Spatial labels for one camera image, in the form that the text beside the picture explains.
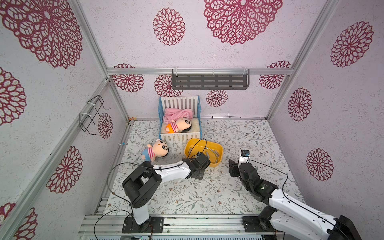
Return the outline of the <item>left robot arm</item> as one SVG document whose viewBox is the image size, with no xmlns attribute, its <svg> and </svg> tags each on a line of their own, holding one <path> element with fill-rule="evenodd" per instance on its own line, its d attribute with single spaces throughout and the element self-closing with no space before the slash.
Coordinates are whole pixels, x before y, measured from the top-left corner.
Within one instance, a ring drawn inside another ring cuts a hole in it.
<svg viewBox="0 0 384 240">
<path fill-rule="evenodd" d="M 140 164 L 122 183 L 133 211 L 125 218 L 122 233 L 162 233 L 164 217 L 152 217 L 149 213 L 149 201 L 159 186 L 178 179 L 202 180 L 210 164 L 203 153 L 169 165 L 152 165 L 147 161 Z"/>
</svg>

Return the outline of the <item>yellow plastic storage box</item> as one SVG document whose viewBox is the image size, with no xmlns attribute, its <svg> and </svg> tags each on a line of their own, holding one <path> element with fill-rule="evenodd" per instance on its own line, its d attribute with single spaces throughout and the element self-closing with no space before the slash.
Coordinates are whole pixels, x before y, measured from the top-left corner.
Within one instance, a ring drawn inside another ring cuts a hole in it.
<svg viewBox="0 0 384 240">
<path fill-rule="evenodd" d="M 209 149 L 216 150 L 220 156 L 217 158 L 214 153 Z M 220 144 L 206 141 L 205 139 L 190 139 L 184 150 L 184 154 L 187 158 L 193 158 L 198 152 L 204 153 L 211 161 L 210 167 L 217 167 L 222 162 L 223 147 Z"/>
</svg>

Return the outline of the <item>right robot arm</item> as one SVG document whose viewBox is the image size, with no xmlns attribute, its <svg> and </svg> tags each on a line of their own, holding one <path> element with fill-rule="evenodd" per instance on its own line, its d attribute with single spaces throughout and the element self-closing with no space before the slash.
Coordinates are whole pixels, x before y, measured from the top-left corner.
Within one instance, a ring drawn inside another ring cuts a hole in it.
<svg viewBox="0 0 384 240">
<path fill-rule="evenodd" d="M 361 239 L 352 220 L 325 214 L 292 198 L 282 188 L 262 179 L 250 160 L 229 160 L 229 173 L 240 179 L 254 199 L 266 204 L 259 214 L 261 228 L 273 228 L 300 240 Z"/>
</svg>

